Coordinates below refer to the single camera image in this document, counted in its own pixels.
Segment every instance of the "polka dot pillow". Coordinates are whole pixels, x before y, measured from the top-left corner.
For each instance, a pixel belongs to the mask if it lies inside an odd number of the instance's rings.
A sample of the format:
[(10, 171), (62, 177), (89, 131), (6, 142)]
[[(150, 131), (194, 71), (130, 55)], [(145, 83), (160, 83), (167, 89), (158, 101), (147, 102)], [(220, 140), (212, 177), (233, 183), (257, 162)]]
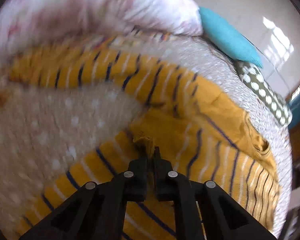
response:
[(266, 105), (279, 126), (287, 126), (292, 120), (291, 110), (284, 99), (264, 80), (258, 67), (246, 61), (238, 61), (236, 68), (241, 81)]

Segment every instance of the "blue cloth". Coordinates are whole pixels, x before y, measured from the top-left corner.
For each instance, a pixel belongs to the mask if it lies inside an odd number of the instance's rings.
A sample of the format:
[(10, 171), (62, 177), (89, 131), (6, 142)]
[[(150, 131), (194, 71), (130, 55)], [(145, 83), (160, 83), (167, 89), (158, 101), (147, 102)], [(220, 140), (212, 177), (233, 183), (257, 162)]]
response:
[(256, 48), (225, 19), (204, 7), (200, 7), (199, 13), (203, 31), (221, 51), (234, 60), (247, 61), (262, 68)]

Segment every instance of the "tiled floor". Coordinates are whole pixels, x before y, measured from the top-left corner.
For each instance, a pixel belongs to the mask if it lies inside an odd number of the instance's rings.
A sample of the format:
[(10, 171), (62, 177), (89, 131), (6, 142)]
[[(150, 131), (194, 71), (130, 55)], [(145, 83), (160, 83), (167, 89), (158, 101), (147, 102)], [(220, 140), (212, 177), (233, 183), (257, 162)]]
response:
[(258, 49), (264, 74), (283, 97), (300, 83), (300, 15), (289, 0), (194, 0), (224, 17)]

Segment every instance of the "silver rivet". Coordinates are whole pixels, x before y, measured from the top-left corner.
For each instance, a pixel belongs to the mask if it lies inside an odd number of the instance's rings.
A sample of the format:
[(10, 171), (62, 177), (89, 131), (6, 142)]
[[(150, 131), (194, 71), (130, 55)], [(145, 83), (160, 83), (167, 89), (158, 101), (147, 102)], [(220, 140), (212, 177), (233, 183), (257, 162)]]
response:
[(132, 172), (132, 171), (126, 171), (123, 175), (124, 175), (126, 178), (131, 178), (131, 177), (133, 177), (133, 172)]
[(214, 183), (214, 181), (209, 180), (206, 182), (206, 186), (209, 188), (214, 188), (216, 186), (216, 184)]
[(175, 178), (176, 176), (178, 176), (178, 173), (176, 171), (169, 171), (168, 176), (171, 178)]
[(96, 184), (94, 184), (93, 182), (88, 182), (86, 184), (86, 189), (93, 189), (96, 187)]

